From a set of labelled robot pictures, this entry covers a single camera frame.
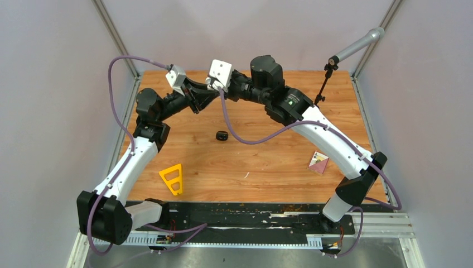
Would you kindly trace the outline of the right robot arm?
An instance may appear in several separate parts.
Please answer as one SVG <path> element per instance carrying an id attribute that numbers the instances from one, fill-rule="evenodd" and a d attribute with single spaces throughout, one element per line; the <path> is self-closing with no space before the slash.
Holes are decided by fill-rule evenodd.
<path id="1" fill-rule="evenodd" d="M 339 167 L 344 178 L 318 218 L 321 230 L 333 233 L 343 215 L 366 198 L 387 157 L 357 145 L 332 125 L 305 93 L 287 86 L 282 67 L 270 55 L 257 56 L 250 62 L 250 77 L 226 62 L 216 66 L 218 69 L 212 71 L 215 84 L 227 99 L 264 105 L 271 119 L 307 138 Z"/>

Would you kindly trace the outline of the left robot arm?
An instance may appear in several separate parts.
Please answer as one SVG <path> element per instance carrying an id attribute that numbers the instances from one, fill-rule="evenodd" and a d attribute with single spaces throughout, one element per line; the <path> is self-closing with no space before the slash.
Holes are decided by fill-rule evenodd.
<path id="1" fill-rule="evenodd" d="M 83 191 L 77 198 L 80 232 L 120 245 L 131 231 L 147 224 L 158 231 L 166 230 L 171 216 L 165 202 L 148 198 L 127 206 L 128 196 L 144 168 L 167 141 L 170 127 L 165 120 L 187 107 L 199 113 L 219 96 L 218 90 L 188 78 L 179 91 L 165 97 L 152 88 L 141 90 L 136 96 L 136 128 L 125 154 L 93 191 Z"/>

